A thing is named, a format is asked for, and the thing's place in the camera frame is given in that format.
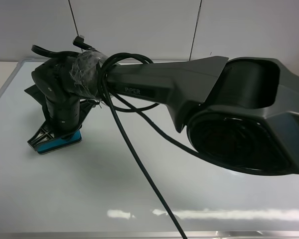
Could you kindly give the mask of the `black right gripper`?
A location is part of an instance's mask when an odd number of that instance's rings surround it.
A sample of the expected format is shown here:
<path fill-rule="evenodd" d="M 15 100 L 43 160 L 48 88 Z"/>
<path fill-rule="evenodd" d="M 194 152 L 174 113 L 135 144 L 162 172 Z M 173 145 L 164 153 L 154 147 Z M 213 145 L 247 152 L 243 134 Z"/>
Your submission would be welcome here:
<path fill-rule="evenodd" d="M 56 136 L 74 134 L 82 127 L 83 121 L 94 107 L 93 101 L 82 100 L 60 87 L 33 85 L 24 91 L 42 106 L 45 117 L 45 122 L 27 141 L 33 150 L 38 150 L 41 145 L 54 140 Z"/>

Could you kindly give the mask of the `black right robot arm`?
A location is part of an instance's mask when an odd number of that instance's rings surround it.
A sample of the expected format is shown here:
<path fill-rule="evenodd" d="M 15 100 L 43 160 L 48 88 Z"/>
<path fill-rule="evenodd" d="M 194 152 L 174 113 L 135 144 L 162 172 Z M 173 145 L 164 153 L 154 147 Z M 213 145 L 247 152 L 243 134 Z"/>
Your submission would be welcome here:
<path fill-rule="evenodd" d="M 47 57 L 26 89 L 45 117 L 28 141 L 39 154 L 79 142 L 92 107 L 128 96 L 149 101 L 148 110 L 166 106 L 176 131 L 186 130 L 189 152 L 204 161 L 253 175 L 299 174 L 299 76 L 277 59 L 153 63 L 93 48 L 32 51 Z"/>

